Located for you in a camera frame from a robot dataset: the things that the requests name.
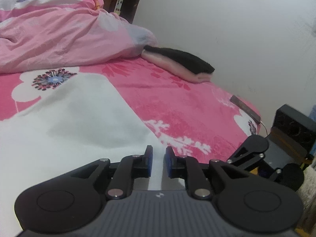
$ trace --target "gray gripper base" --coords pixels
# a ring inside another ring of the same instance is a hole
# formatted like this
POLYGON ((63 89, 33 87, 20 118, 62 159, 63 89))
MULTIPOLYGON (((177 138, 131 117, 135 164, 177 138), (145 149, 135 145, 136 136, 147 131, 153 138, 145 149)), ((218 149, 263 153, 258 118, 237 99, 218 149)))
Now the gray gripper base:
POLYGON ((186 191, 133 191, 109 201, 91 223, 73 232, 46 235, 23 232, 19 237, 281 237, 243 232, 224 221, 208 201, 190 198, 186 191))

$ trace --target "black speaker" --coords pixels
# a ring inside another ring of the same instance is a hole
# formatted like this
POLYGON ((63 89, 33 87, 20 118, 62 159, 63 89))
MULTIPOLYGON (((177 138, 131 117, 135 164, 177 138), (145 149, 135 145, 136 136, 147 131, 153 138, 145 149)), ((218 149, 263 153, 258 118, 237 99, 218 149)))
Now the black speaker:
POLYGON ((316 141, 316 122, 285 104, 276 111, 272 128, 277 128, 309 153, 316 141))

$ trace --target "bed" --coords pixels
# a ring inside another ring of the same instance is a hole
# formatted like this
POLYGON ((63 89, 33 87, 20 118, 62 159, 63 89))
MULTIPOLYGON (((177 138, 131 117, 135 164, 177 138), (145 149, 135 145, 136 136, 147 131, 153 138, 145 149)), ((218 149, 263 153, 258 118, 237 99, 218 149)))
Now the bed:
POLYGON ((232 94, 142 59, 154 35, 102 3, 0 0, 1 237, 21 230, 13 204, 36 183, 153 145, 146 187, 157 190, 167 145, 201 163, 225 161, 259 131, 232 94))

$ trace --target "electrical cable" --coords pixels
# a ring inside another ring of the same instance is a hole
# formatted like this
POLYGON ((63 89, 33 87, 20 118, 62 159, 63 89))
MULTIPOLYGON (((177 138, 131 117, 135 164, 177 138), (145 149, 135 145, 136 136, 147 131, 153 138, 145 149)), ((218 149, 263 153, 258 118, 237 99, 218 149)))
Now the electrical cable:
POLYGON ((265 132, 267 133, 267 136, 268 136, 268 130, 267 130, 267 128, 265 127, 265 125, 263 124, 263 122, 261 120, 260 120, 260 124, 263 125, 263 127, 265 128, 265 132))

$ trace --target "white sheet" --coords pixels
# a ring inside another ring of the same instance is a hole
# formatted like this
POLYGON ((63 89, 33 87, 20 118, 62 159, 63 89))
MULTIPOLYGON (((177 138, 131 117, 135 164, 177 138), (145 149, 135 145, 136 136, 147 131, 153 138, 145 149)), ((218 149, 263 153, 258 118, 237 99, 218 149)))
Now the white sheet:
POLYGON ((99 158, 142 154, 147 145, 154 148, 148 189, 160 190, 165 147, 99 74, 79 74, 0 122, 0 237, 21 231, 14 202, 26 188, 99 158))

